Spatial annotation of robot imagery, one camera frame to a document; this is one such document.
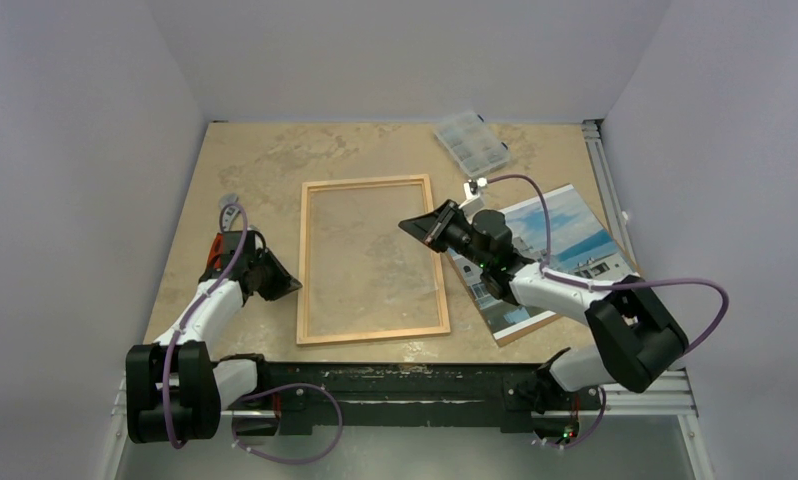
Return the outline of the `clear acrylic glass sheet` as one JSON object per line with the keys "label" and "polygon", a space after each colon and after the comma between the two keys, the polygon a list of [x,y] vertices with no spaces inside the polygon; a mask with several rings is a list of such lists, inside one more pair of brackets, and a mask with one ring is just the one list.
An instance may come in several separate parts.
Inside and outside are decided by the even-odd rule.
{"label": "clear acrylic glass sheet", "polygon": [[439,326],[435,260],[398,226],[428,210],[421,184],[310,193],[309,335]]}

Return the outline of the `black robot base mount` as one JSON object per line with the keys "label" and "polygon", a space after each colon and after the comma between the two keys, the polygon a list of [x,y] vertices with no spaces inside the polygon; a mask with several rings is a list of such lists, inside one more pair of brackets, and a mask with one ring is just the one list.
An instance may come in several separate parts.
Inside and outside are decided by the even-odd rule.
{"label": "black robot base mount", "polygon": [[565,392],[526,363],[305,363],[262,361],[259,393],[228,407],[263,417],[281,435],[316,426],[496,428],[573,438],[601,406],[595,385]]}

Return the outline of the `light wooden picture frame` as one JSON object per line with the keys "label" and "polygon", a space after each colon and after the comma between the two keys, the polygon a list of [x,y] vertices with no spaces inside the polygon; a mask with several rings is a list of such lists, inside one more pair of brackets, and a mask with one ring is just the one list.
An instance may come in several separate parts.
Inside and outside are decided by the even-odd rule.
{"label": "light wooden picture frame", "polygon": [[438,295],[438,313],[440,324],[437,327],[401,329],[380,332],[366,332],[358,334],[311,336],[308,333],[309,300],[308,300],[308,261],[309,261],[309,195],[317,190],[335,189],[355,189],[377,186],[393,186],[406,184],[421,184],[425,204],[429,210],[433,207],[433,195],[431,181],[426,174],[399,175],[388,177],[369,177],[344,180],[324,180],[306,182],[302,186],[301,202],[301,227],[300,227],[300,248],[299,248],[299,276],[303,283],[302,290],[298,297],[297,306],[297,326],[296,342],[300,346],[333,345],[364,343],[376,341],[388,341],[399,339],[410,339],[420,337],[445,336],[450,334],[451,325],[446,299],[446,289],[444,272],[439,256],[432,253],[435,260],[436,280],[440,291]]}

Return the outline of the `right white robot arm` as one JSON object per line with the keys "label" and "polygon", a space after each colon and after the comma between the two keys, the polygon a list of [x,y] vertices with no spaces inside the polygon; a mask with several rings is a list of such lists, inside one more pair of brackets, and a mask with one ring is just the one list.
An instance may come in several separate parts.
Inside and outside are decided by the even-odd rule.
{"label": "right white robot arm", "polygon": [[494,298],[542,308],[589,328],[593,345],[561,350],[538,367],[534,379],[514,387],[514,396],[539,413],[566,407],[589,387],[617,383],[643,393],[689,347],[687,335],[642,278],[589,282],[552,270],[520,253],[499,211],[467,218],[448,200],[398,226],[430,250],[454,251],[480,268]]}

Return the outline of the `building photo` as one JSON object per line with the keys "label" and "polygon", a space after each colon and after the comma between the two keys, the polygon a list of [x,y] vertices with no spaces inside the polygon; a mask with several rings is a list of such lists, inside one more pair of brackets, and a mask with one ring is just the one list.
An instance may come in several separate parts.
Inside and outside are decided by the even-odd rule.
{"label": "building photo", "polygon": [[[619,280],[638,272],[636,264],[605,229],[572,185],[545,195],[551,214],[551,268],[595,280]],[[513,245],[525,257],[546,256],[543,209],[532,197],[501,210]],[[514,306],[495,299],[481,280],[482,270],[453,250],[448,254],[497,346],[503,347],[558,319],[537,307]]]}

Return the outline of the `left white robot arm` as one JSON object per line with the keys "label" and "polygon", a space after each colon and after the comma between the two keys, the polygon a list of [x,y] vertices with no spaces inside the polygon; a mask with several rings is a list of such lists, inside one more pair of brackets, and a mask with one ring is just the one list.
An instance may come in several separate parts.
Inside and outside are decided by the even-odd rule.
{"label": "left white robot arm", "polygon": [[255,229],[215,236],[188,307],[163,334],[132,346],[125,359],[126,423],[135,444],[209,439],[223,410],[259,409],[273,382],[261,354],[214,360],[212,345],[253,295],[278,300],[301,288]]}

